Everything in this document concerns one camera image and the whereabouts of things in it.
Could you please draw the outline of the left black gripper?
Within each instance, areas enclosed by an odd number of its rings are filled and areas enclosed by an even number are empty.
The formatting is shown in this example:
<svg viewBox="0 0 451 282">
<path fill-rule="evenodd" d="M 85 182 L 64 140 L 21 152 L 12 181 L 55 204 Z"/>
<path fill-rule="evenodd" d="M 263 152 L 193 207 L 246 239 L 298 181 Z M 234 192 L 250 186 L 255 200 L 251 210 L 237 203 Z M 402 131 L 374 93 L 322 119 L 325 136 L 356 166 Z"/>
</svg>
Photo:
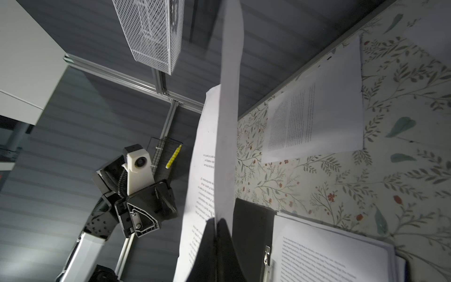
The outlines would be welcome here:
<svg viewBox="0 0 451 282">
<path fill-rule="evenodd" d="M 92 180 L 102 196 L 88 217 L 83 233 L 108 240 L 116 226 L 125 237 L 142 237 L 175 219 L 178 211 L 173 189 L 166 180 L 127 195 L 127 177 L 122 155 L 96 170 Z M 207 221 L 193 268 L 186 282 L 216 281 L 216 225 Z"/>
</svg>

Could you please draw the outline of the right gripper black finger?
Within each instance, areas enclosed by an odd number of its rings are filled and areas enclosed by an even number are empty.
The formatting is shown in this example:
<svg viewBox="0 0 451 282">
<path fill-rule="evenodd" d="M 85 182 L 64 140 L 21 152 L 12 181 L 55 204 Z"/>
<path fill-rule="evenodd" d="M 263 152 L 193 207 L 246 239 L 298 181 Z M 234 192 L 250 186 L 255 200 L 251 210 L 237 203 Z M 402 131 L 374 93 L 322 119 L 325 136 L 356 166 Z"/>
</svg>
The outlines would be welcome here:
<svg viewBox="0 0 451 282">
<path fill-rule="evenodd" d="M 216 278 L 218 282 L 246 282 L 225 219 L 216 226 Z"/>
</svg>

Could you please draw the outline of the red folder black inside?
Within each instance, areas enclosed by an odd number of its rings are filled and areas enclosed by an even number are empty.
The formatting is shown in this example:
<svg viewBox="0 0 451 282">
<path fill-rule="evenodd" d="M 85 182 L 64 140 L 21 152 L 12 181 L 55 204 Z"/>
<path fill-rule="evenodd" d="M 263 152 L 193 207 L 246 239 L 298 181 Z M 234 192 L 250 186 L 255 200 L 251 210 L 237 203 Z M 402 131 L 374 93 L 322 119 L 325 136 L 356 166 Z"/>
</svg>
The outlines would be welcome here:
<svg viewBox="0 0 451 282">
<path fill-rule="evenodd" d="M 244 277 L 248 282 L 263 282 L 270 263 L 276 211 L 237 199 L 233 214 L 232 240 Z"/>
</svg>

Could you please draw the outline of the printed paper sheet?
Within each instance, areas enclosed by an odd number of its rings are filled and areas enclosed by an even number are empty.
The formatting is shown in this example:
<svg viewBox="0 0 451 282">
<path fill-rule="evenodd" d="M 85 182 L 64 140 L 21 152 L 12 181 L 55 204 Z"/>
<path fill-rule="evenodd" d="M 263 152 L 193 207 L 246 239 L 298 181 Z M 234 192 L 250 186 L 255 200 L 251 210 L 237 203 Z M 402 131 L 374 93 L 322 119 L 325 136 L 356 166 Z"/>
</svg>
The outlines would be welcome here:
<svg viewBox="0 0 451 282">
<path fill-rule="evenodd" d="M 241 3 L 226 1 L 220 84 L 206 93 L 189 169 L 175 282 L 187 281 L 207 222 L 232 230 L 240 65 L 244 45 Z"/>
<path fill-rule="evenodd" d="M 393 245 L 278 212 L 268 282 L 405 282 L 407 262 Z"/>
<path fill-rule="evenodd" d="M 361 150 L 364 145 L 361 40 L 268 104 L 262 162 Z"/>
</svg>

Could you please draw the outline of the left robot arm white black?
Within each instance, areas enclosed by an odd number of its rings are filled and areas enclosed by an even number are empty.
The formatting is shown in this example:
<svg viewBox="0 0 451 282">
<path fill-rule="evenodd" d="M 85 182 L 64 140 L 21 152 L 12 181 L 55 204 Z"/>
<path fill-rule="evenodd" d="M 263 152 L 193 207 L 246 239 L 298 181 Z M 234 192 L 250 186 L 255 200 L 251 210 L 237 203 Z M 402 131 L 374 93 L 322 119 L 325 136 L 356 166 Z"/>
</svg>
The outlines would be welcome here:
<svg viewBox="0 0 451 282">
<path fill-rule="evenodd" d="M 160 230 L 162 223 L 178 216 L 171 170 L 182 144 L 156 146 L 154 155 L 140 144 L 92 175 L 102 196 L 91 211 L 71 249 L 58 282 L 118 282 L 122 267 L 101 266 L 97 258 L 109 237 L 120 226 L 129 242 Z"/>
</svg>

